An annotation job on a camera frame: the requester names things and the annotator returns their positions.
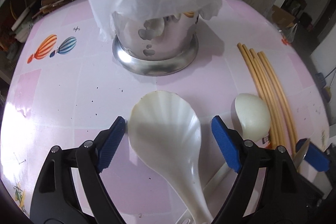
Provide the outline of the white plastic soup spoon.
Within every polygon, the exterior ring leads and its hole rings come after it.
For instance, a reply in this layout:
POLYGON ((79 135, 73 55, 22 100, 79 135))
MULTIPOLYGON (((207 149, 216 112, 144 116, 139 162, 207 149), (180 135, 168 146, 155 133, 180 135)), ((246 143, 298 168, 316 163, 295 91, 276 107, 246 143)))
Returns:
MULTIPOLYGON (((243 139, 254 142, 267 136, 270 129, 270 112, 266 103, 253 94, 241 93, 235 98, 235 111, 241 125, 243 139)), ((203 194, 209 199, 215 189, 226 177, 230 168, 224 163, 203 188, 203 194)))

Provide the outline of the wooden chopstick two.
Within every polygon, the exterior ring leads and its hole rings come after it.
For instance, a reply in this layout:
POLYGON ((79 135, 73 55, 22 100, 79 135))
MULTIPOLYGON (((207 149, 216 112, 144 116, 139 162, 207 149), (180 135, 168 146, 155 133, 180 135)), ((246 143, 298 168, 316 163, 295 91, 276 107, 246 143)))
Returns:
POLYGON ((282 124, 280 122, 280 116, 276 106, 273 91, 270 87, 266 73, 261 66, 261 61, 252 55, 245 44, 239 44, 238 48, 255 83, 258 95, 263 101, 266 102, 270 112, 270 145, 273 149, 275 149, 278 145, 285 143, 282 135, 282 124))

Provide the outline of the white shell-shaped rice paddle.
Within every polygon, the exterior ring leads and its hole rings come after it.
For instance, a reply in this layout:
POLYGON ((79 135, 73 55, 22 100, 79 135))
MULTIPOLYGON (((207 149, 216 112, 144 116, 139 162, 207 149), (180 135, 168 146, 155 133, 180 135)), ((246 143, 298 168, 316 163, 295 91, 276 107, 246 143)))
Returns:
POLYGON ((172 92, 148 93, 133 107, 127 133, 137 156, 170 184, 194 222, 211 223, 199 176, 201 122, 191 105, 172 92))

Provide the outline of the wooden chopstick one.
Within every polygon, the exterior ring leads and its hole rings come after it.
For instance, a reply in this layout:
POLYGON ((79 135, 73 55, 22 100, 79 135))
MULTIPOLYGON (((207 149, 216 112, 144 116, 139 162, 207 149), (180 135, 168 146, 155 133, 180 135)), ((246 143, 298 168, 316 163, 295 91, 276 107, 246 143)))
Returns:
POLYGON ((256 62, 254 61, 254 58, 252 57, 252 54, 249 52, 245 44, 238 43, 237 47, 248 67, 248 70, 251 74, 251 77, 254 81, 255 87, 257 89, 259 97, 266 103, 268 110, 270 112, 270 147, 275 149, 277 144, 277 135, 276 135, 276 129, 274 126, 274 120, 273 120, 273 114, 271 113, 271 107, 270 107, 270 100, 266 93, 266 88, 264 87, 264 81, 260 73, 260 69, 258 68, 256 62))

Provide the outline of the small steel spoon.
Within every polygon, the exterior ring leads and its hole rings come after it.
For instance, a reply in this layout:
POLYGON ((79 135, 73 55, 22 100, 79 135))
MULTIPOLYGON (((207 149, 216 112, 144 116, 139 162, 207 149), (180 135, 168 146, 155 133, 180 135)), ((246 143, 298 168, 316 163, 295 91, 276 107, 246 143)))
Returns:
POLYGON ((310 139, 306 139, 301 148, 298 150, 298 152, 294 155, 293 157, 293 164, 296 170, 299 170, 299 166, 303 162, 303 160, 306 157, 306 154, 309 150, 309 145, 310 145, 310 139))

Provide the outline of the wooden chopstick three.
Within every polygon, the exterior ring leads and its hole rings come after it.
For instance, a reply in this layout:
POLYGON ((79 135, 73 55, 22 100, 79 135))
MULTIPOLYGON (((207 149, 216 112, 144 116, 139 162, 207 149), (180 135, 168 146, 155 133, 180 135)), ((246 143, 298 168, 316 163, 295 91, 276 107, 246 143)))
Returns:
POLYGON ((267 72, 264 68, 264 65, 261 62, 260 57, 258 57, 256 51, 254 49, 250 49, 249 51, 251 55, 253 56, 253 60, 259 71, 259 75, 261 76, 261 87, 265 89, 264 93, 265 93, 266 102, 268 104, 268 108, 270 111, 271 126, 272 126, 272 132, 273 132, 272 136, 270 137, 271 143, 273 146, 278 146, 278 145, 286 146, 283 126, 280 120, 280 111, 277 106, 277 101, 276 101, 275 94, 272 89, 271 82, 268 79, 267 72))

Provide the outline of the wooden chopstick five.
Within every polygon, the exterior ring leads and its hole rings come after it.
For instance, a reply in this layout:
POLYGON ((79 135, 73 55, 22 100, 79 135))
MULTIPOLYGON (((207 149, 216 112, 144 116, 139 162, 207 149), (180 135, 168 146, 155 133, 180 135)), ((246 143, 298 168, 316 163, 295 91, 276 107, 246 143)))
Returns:
POLYGON ((264 52, 257 54, 262 63, 262 68, 267 74, 268 83, 273 92, 275 103, 276 122, 280 143, 290 149, 292 155, 295 154, 295 145, 298 141, 297 130, 289 102, 285 95, 284 89, 278 79, 275 70, 264 52))

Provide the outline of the wooden chopstick four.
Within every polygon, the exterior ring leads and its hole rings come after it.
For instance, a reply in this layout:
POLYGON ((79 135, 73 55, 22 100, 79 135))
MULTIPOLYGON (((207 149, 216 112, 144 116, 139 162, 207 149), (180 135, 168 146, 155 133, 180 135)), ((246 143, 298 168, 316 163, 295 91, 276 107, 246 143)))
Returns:
POLYGON ((276 100, 276 96, 274 94, 273 91, 273 86, 272 83, 268 77, 268 74, 264 68, 264 65, 262 64, 260 57, 258 57, 256 52, 252 52, 252 50, 250 50, 250 52, 252 53, 253 57, 254 57, 254 61, 256 62, 258 68, 260 69, 260 73, 262 76, 262 80, 264 81, 264 87, 266 88, 266 93, 267 96, 270 100, 270 107, 271 107, 271 113, 273 114, 273 120, 274 120, 274 126, 276 129, 276 139, 277 139, 277 144, 278 145, 282 145, 284 147, 287 147, 286 144, 286 140, 284 137, 284 130, 283 130, 283 126, 282 126, 282 121, 281 121, 281 117, 280 117, 280 111, 278 108, 278 104, 277 104, 277 100, 276 100))

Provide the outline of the cardboard box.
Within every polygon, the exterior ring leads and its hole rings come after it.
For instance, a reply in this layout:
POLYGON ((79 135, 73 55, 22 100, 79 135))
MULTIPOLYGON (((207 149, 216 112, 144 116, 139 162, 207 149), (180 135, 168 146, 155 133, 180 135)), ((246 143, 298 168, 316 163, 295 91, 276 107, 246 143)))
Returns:
POLYGON ((295 16, 279 8, 276 5, 272 7, 272 21, 281 28, 290 28, 295 24, 295 16))

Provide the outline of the steel utensil holder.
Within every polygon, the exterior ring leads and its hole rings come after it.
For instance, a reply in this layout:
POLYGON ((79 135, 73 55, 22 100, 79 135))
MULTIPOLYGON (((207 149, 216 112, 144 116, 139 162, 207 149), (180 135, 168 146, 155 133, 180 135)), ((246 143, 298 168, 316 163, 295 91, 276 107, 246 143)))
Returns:
POLYGON ((128 71, 165 76, 189 66, 199 49, 198 12, 185 12, 138 23, 119 20, 112 44, 115 59, 128 71))

